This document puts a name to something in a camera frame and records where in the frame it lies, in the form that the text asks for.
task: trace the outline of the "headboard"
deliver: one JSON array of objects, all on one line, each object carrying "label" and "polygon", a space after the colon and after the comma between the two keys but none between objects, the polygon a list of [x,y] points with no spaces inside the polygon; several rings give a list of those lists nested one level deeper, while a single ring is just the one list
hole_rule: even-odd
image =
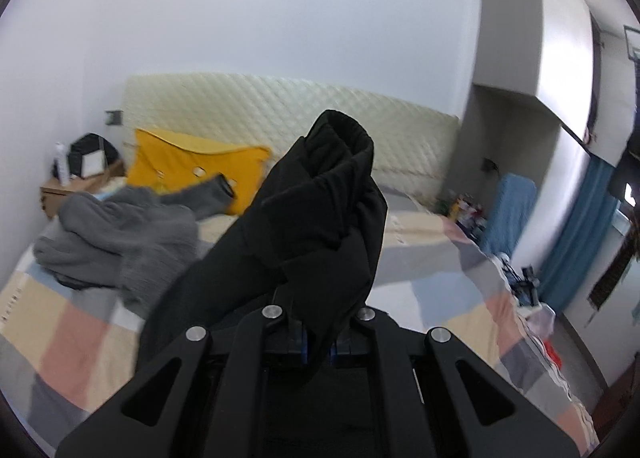
[{"label": "headboard", "polygon": [[127,80],[124,158],[135,128],[167,130],[228,143],[267,145],[277,160],[325,109],[354,117],[375,143],[377,183],[430,203],[442,186],[458,119],[373,92],[300,79],[241,74],[152,74]]}]

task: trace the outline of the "bed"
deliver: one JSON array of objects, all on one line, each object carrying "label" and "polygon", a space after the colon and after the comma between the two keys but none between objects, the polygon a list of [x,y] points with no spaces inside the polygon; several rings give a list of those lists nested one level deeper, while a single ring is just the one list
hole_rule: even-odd
[{"label": "bed", "polygon": [[[124,156],[130,164],[135,128],[155,127],[268,145],[277,159],[326,108],[355,117],[376,143],[374,178],[389,213],[368,303],[403,327],[448,327],[587,454],[597,444],[591,419],[516,313],[501,271],[455,224],[421,205],[432,203],[442,184],[458,128],[453,117],[301,80],[135,76],[124,97]],[[214,242],[232,221],[204,221],[200,237]],[[131,377],[143,320],[115,291],[61,286],[30,248],[0,292],[0,313],[0,390],[53,456],[62,438]]]}]

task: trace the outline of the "checkered bedspread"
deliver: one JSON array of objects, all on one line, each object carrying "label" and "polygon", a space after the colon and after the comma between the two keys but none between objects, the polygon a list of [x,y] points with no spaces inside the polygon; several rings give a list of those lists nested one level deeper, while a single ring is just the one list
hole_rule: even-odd
[{"label": "checkered bedspread", "polygon": [[[446,326],[556,422],[585,454],[591,419],[519,318],[500,271],[448,220],[388,199],[368,303],[403,327]],[[228,221],[201,230],[216,239]],[[0,292],[0,388],[53,456],[59,442],[132,375],[142,319],[115,291],[61,286],[27,250]]]}]

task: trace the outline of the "baseboard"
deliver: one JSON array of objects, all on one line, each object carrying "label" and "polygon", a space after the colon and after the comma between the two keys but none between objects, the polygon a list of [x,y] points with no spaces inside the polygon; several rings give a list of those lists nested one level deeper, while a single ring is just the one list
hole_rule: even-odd
[{"label": "baseboard", "polygon": [[596,359],[593,358],[591,352],[587,348],[587,345],[584,343],[578,332],[575,330],[574,326],[569,323],[569,320],[564,316],[564,314],[560,314],[556,317],[556,321],[562,325],[562,328],[569,334],[575,346],[578,348],[578,351],[584,357],[584,360],[587,361],[587,365],[591,370],[591,373],[596,379],[598,385],[602,388],[603,391],[609,389],[609,385],[607,384],[602,371],[600,371],[600,367],[598,366]]}]

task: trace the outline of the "yellow pillow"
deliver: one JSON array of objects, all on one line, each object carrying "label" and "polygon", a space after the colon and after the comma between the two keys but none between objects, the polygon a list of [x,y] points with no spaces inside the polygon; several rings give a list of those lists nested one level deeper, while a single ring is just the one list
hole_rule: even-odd
[{"label": "yellow pillow", "polygon": [[264,161],[271,156],[265,146],[225,144],[167,130],[138,129],[136,139],[128,184],[173,193],[222,173],[236,193],[228,214],[242,214],[249,206],[262,183]]}]

